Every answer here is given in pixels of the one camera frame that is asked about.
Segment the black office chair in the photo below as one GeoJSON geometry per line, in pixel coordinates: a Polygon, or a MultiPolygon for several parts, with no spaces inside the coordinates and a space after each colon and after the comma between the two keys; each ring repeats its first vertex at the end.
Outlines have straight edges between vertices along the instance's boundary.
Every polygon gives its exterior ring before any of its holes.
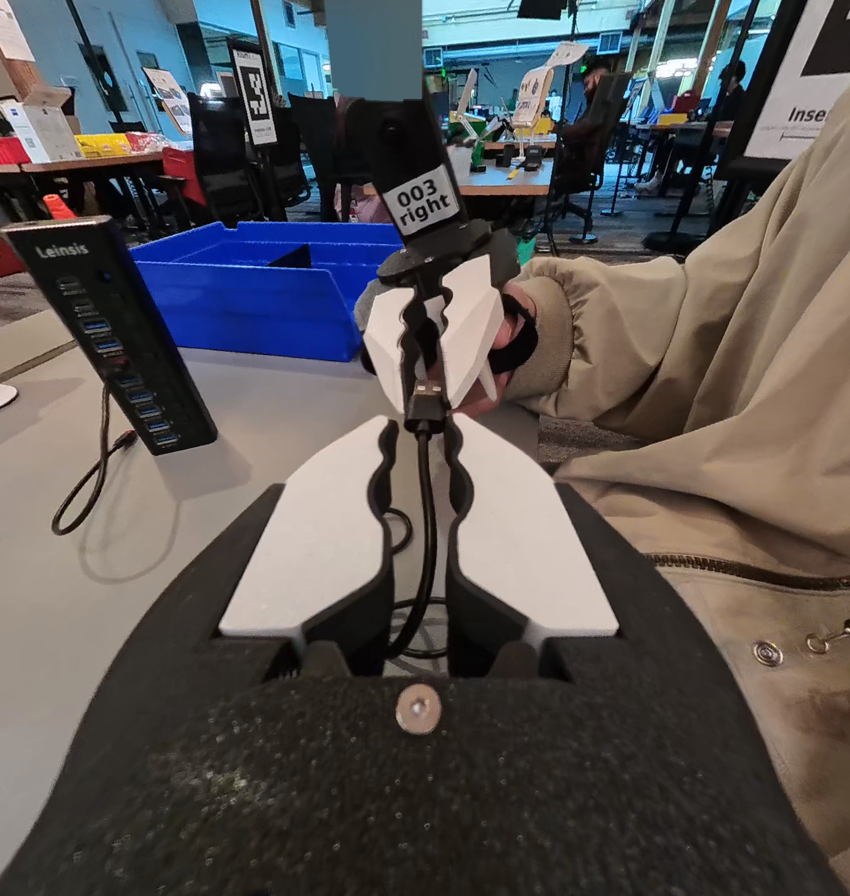
{"type": "Polygon", "coordinates": [[[193,92],[187,99],[195,175],[210,215],[229,228],[246,220],[266,220],[239,99],[193,92]]]}
{"type": "Polygon", "coordinates": [[[314,168],[319,186],[320,218],[324,222],[344,221],[335,158],[336,106],[332,98],[311,98],[289,94],[293,120],[314,168]]]}
{"type": "Polygon", "coordinates": [[[551,256],[559,256],[556,224],[568,214],[583,221],[582,231],[570,240],[586,245],[596,241],[592,232],[593,199],[602,186],[607,152],[627,106],[629,72],[593,69],[585,79],[585,112],[568,125],[559,125],[539,233],[548,242],[551,256]]]}

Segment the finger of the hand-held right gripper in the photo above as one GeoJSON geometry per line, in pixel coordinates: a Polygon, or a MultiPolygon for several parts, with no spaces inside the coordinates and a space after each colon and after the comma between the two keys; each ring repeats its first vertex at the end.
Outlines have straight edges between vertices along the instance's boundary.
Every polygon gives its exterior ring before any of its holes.
{"type": "Polygon", "coordinates": [[[377,296],[363,334],[375,376],[393,408],[402,416],[426,362],[417,331],[424,307],[412,287],[394,287],[377,296]]]}
{"type": "Polygon", "coordinates": [[[472,258],[444,275],[447,290],[440,336],[446,397],[458,409],[476,382],[490,400],[497,398],[488,355],[504,321],[500,293],[491,283],[487,255],[472,258]]]}

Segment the wooden table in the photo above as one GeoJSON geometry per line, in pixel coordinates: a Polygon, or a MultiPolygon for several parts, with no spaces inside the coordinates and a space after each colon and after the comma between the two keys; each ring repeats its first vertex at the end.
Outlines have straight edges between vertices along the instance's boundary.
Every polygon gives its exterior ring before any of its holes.
{"type": "Polygon", "coordinates": [[[162,161],[163,153],[158,151],[46,163],[5,163],[0,164],[0,183],[16,183],[24,178],[35,178],[39,175],[87,175],[89,178],[106,176],[114,179],[159,176],[163,173],[162,161]]]}

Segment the white cardboard box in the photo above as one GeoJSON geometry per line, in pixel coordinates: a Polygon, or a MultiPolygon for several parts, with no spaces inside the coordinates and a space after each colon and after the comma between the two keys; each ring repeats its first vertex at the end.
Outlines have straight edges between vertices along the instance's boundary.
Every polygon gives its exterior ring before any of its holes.
{"type": "Polygon", "coordinates": [[[68,87],[36,86],[23,100],[0,97],[0,112],[24,146],[29,162],[81,161],[83,152],[61,106],[71,98],[68,87]]]}

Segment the white sign board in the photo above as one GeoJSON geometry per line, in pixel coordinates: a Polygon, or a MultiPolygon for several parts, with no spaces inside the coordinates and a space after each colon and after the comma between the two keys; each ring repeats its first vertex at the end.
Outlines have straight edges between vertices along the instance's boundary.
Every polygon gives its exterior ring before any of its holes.
{"type": "Polygon", "coordinates": [[[809,1],[798,18],[744,155],[794,160],[819,135],[850,86],[850,1],[809,1]]]}

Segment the poster board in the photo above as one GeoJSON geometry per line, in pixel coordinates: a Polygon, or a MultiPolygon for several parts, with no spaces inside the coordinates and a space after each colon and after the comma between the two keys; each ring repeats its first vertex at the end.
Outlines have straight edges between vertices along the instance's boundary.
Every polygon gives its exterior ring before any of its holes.
{"type": "Polygon", "coordinates": [[[163,69],[144,66],[142,70],[174,126],[184,136],[191,137],[193,126],[188,97],[174,76],[163,69]]]}

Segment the marker sign board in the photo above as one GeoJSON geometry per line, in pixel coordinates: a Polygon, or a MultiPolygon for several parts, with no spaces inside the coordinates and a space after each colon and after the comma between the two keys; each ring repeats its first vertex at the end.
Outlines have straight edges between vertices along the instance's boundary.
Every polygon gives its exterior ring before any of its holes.
{"type": "Polygon", "coordinates": [[[272,98],[259,45],[229,36],[226,46],[251,144],[256,149],[277,145],[272,98]]]}

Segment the white table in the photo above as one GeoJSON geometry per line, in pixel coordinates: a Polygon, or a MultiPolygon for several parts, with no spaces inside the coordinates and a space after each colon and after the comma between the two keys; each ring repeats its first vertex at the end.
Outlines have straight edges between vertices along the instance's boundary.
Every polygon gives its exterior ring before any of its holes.
{"type": "Polygon", "coordinates": [[[471,175],[458,185],[449,164],[446,148],[439,143],[431,143],[419,152],[415,159],[421,164],[437,161],[439,164],[430,171],[419,171],[418,175],[400,185],[379,190],[376,185],[364,186],[366,196],[379,195],[390,203],[399,201],[402,208],[411,209],[414,200],[438,200],[445,206],[454,206],[466,198],[493,196],[501,198],[547,196],[550,191],[551,168],[541,167],[527,172],[524,168],[515,170],[490,168],[485,173],[471,175]]]}

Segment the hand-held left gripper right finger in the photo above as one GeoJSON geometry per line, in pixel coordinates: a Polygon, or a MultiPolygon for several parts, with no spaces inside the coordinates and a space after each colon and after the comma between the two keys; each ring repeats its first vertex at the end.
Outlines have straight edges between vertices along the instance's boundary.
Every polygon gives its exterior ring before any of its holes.
{"type": "Polygon", "coordinates": [[[451,674],[487,674],[508,644],[541,658],[549,641],[616,636],[620,623],[560,486],[478,421],[444,433],[453,521],[445,606],[451,674]]]}

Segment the black usb hub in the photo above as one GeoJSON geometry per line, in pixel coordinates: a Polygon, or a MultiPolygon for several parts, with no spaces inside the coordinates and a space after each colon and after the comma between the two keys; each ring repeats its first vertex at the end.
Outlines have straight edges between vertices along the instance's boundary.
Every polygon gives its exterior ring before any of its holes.
{"type": "Polygon", "coordinates": [[[109,216],[0,231],[150,454],[206,446],[218,431],[109,216]]]}

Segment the paper sign on stand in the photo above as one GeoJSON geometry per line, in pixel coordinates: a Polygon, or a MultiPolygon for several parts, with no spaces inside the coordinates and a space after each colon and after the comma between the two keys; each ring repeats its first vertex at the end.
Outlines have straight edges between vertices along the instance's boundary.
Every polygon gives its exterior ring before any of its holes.
{"type": "Polygon", "coordinates": [[[589,45],[586,43],[562,41],[543,66],[531,69],[524,75],[518,89],[516,109],[511,118],[514,131],[532,131],[538,125],[555,69],[579,62],[588,49],[589,45]]]}

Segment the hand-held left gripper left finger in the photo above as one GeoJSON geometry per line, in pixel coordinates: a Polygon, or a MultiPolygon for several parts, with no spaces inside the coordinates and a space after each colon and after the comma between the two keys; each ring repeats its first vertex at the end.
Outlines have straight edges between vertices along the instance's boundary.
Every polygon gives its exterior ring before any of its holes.
{"type": "Polygon", "coordinates": [[[219,621],[222,637],[332,642],[353,674],[382,674],[395,605],[386,511],[397,421],[375,416],[299,467],[279,493],[219,621]]]}

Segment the blue plastic bin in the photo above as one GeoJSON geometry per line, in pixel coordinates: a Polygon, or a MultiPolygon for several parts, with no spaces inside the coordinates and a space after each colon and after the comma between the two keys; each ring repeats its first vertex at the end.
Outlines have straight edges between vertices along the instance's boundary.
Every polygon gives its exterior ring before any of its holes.
{"type": "Polygon", "coordinates": [[[390,224],[220,222],[133,249],[183,349],[350,362],[354,307],[402,246],[390,224]]]}

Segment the person's right hand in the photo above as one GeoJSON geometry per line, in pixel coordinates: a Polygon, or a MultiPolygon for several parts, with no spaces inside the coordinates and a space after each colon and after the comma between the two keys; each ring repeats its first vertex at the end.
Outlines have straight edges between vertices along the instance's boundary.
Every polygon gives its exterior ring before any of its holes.
{"type": "Polygon", "coordinates": [[[473,418],[498,408],[514,373],[524,367],[538,347],[538,314],[534,299],[519,279],[509,280],[499,291],[503,319],[493,337],[486,362],[486,371],[492,377],[491,387],[486,387],[481,378],[477,379],[457,409],[473,418]]]}

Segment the person's beige jacket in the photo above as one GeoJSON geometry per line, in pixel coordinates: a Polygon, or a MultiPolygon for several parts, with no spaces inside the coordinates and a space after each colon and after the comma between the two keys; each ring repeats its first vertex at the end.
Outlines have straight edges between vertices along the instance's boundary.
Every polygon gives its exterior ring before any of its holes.
{"type": "Polygon", "coordinates": [[[726,659],[800,821],[850,893],[850,453],[574,455],[563,480],[676,588],[726,659]]]}

